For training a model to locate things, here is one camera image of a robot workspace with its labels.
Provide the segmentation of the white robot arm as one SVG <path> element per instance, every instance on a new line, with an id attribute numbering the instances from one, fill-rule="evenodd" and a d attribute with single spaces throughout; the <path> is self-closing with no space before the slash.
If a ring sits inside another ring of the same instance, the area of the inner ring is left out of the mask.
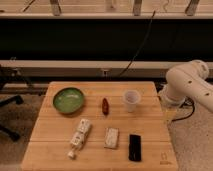
<path id="1" fill-rule="evenodd" d="M 166 108 L 178 108 L 187 97 L 213 112 L 213 85 L 206 82 L 208 65 L 193 60 L 170 68 L 166 73 L 167 84 L 159 92 Z"/>

